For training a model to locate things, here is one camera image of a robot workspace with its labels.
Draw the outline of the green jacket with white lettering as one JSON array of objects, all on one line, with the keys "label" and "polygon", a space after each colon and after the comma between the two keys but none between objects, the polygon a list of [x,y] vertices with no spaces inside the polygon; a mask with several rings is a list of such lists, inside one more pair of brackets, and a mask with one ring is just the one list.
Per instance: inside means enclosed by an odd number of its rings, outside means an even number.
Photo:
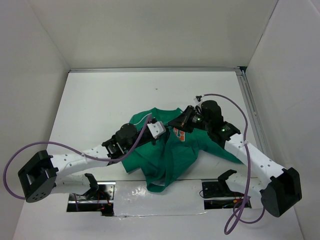
[{"label": "green jacket with white lettering", "polygon": [[161,193],[196,162],[200,151],[240,163],[234,155],[213,142],[205,131],[195,129],[192,133],[186,133],[170,128],[155,145],[149,142],[135,148],[122,161],[122,165],[127,173],[141,169],[147,190]]}]

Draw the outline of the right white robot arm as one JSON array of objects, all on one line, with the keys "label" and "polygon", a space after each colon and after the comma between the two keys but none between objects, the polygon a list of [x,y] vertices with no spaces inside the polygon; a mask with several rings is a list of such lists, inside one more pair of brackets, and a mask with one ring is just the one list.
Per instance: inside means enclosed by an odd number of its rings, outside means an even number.
[{"label": "right white robot arm", "polygon": [[249,193],[259,196],[272,216],[280,217],[302,199],[298,171],[293,167],[286,169],[247,142],[237,127],[224,120],[216,101],[189,105],[168,125],[185,133],[192,133],[194,129],[206,131],[213,142],[245,164],[259,179]]}]

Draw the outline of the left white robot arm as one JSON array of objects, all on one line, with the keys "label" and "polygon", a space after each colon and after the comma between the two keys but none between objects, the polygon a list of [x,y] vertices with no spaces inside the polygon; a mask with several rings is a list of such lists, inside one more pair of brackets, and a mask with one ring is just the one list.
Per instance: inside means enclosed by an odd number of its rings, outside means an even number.
[{"label": "left white robot arm", "polygon": [[99,185],[87,169],[102,168],[126,159],[135,148],[156,141],[168,130],[161,121],[149,122],[141,130],[124,124],[111,139],[86,151],[72,150],[50,155],[38,151],[19,171],[26,202],[38,202],[50,194],[71,193],[88,200],[97,197]]}]

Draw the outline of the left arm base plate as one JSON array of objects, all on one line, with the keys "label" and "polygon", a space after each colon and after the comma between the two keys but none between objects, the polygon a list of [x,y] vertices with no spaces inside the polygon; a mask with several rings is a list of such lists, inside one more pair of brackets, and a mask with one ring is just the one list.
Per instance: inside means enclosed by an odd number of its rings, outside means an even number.
[{"label": "left arm base plate", "polygon": [[87,197],[71,193],[67,202],[67,213],[100,213],[104,217],[114,216],[115,181],[98,182],[94,196]]}]

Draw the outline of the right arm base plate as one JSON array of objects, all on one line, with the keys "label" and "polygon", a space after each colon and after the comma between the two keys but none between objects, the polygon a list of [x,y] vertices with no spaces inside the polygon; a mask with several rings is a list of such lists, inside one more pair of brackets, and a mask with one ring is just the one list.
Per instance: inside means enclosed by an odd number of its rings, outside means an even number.
[{"label": "right arm base plate", "polygon": [[240,207],[243,193],[231,191],[217,180],[203,181],[201,184],[199,195],[203,198],[205,210],[232,209],[237,203],[236,208]]}]

